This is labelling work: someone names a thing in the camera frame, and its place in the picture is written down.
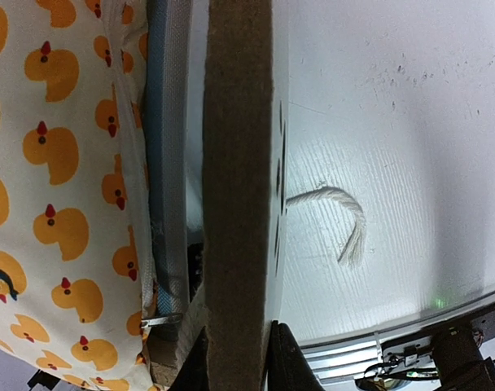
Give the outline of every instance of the green light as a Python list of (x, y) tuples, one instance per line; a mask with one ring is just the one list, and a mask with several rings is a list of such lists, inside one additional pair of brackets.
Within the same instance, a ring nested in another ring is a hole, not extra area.
[(436, 304), (436, 308), (438, 309), (441, 309), (441, 308), (445, 308), (447, 306), (447, 302), (445, 299), (442, 299), (440, 297), (436, 298), (434, 300), (435, 304)]

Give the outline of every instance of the metal clip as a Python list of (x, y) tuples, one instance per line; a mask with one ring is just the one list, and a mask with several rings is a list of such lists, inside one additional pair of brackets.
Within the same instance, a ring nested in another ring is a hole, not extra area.
[(182, 314), (169, 314), (157, 318), (143, 319), (141, 328), (159, 326), (161, 324), (175, 324), (182, 321)]

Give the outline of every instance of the duck print fabric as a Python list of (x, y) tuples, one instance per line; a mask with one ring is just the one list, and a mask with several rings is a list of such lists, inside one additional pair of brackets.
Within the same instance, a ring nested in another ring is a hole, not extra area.
[(143, 0), (0, 0), (0, 349), (85, 389), (157, 389), (146, 39)]

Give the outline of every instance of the wooden block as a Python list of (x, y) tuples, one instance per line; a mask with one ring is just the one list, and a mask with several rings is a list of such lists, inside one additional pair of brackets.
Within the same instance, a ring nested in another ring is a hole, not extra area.
[(212, 391), (264, 383), (282, 288), (287, 65), (286, 1), (210, 1), (203, 204)]

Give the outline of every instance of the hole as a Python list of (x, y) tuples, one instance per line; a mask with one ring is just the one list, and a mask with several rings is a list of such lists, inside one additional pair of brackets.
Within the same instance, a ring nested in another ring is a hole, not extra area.
[(274, 275), (276, 276), (278, 274), (278, 264), (280, 263), (280, 240), (278, 241), (278, 248), (277, 248), (277, 266), (274, 269)]
[(280, 175), (280, 159), (278, 159), (278, 163), (277, 163), (277, 194), (280, 191), (280, 179), (281, 179), (281, 175)]
[(280, 216), (277, 217), (277, 234), (274, 238), (274, 255), (277, 256), (278, 240), (280, 239)]
[(283, 214), (283, 207), (286, 203), (286, 123), (283, 124), (283, 146), (282, 146), (282, 190), (280, 192), (280, 214)]
[(283, 132), (283, 113), (282, 113), (282, 101), (280, 101), (280, 134)]

